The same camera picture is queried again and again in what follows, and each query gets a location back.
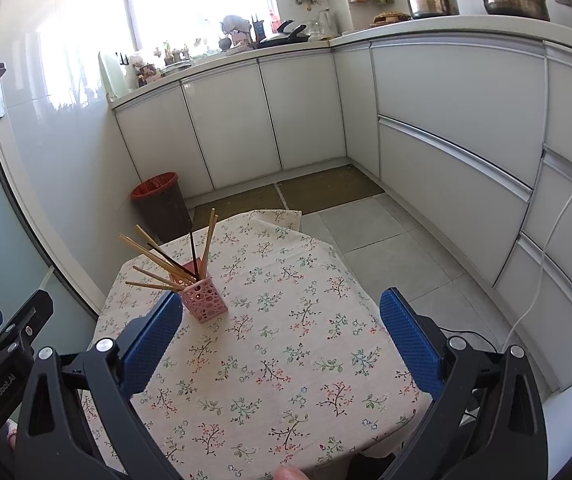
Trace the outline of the left hand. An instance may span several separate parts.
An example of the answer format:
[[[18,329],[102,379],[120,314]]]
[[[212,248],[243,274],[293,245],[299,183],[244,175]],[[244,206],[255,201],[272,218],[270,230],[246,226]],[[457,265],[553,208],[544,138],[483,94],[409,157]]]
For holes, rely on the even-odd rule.
[[[13,451],[16,448],[16,441],[17,441],[17,424],[13,421],[13,419],[6,420],[6,440]]]

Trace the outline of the right hand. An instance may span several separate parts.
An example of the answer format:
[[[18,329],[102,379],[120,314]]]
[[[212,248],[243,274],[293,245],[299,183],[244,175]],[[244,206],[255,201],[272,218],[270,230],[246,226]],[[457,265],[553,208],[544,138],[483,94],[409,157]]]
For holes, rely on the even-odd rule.
[[[294,466],[281,465],[273,473],[274,480],[310,480],[310,478],[299,468]]]

